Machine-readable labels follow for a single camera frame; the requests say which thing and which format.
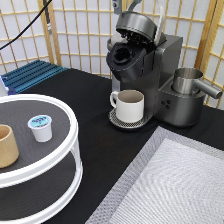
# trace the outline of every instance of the beige cup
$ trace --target beige cup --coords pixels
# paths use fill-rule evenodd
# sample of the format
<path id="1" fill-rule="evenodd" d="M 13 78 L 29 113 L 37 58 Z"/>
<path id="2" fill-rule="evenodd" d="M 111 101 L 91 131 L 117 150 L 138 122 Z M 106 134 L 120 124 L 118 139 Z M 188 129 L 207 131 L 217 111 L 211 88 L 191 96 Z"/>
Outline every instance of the beige cup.
<path id="1" fill-rule="evenodd" d="M 0 168 L 14 163 L 19 156 L 12 128 L 0 124 Z"/>

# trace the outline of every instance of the coffee maker lid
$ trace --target coffee maker lid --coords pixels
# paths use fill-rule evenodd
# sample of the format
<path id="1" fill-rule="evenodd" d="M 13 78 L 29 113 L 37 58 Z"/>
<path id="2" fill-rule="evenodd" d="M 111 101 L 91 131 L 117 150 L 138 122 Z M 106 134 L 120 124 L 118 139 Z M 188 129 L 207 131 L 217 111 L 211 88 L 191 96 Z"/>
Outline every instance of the coffee maker lid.
<path id="1" fill-rule="evenodd" d="M 125 11 L 118 18 L 116 30 L 122 35 L 127 35 L 130 32 L 139 34 L 151 42 L 154 40 L 157 26 L 145 15 Z"/>

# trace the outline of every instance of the drip tray grate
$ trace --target drip tray grate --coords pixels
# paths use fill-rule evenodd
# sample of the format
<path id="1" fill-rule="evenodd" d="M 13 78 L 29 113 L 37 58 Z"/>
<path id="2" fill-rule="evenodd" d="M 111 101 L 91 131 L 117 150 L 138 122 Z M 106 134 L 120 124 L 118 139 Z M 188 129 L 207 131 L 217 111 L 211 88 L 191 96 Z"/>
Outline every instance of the drip tray grate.
<path id="1" fill-rule="evenodd" d="M 135 123 L 125 123 L 120 121 L 116 116 L 116 110 L 113 109 L 109 113 L 109 120 L 110 122 L 116 126 L 117 128 L 121 128 L 127 131 L 133 131 L 135 129 L 141 128 L 148 123 L 148 121 L 152 118 L 151 114 L 145 113 L 143 118 L 140 121 Z"/>

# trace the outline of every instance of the black cable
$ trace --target black cable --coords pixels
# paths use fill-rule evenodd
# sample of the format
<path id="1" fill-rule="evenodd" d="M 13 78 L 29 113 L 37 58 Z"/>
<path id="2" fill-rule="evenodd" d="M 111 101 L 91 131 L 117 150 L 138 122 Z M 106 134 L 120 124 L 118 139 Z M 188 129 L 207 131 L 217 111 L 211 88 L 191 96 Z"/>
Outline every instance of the black cable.
<path id="1" fill-rule="evenodd" d="M 11 40 L 9 43 L 7 43 L 6 45 L 2 46 L 0 48 L 0 50 L 4 49 L 5 47 L 7 47 L 8 45 L 10 45 L 11 43 L 13 43 L 15 40 L 17 40 L 19 37 L 21 37 L 29 28 L 30 26 L 38 19 L 38 17 L 41 15 L 41 13 L 47 8 L 47 6 L 52 2 L 52 0 L 49 0 L 47 2 L 47 4 L 41 9 L 41 11 L 37 14 L 37 16 L 32 20 L 32 22 L 17 36 L 15 37 L 13 40 Z"/>

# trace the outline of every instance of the table surface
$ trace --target table surface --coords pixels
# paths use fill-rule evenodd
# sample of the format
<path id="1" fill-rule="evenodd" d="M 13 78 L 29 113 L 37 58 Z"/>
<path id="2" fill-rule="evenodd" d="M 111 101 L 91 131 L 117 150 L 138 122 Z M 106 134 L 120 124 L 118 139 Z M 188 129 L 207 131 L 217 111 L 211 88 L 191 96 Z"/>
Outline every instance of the table surface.
<path id="1" fill-rule="evenodd" d="M 135 132 L 115 129 L 108 120 L 111 85 L 109 79 L 70 69 L 23 92 L 64 101 L 80 127 L 83 178 L 71 202 L 48 224 L 85 223 L 158 126 L 224 150 L 224 111 L 206 106 L 191 128 L 175 128 L 152 119 Z"/>

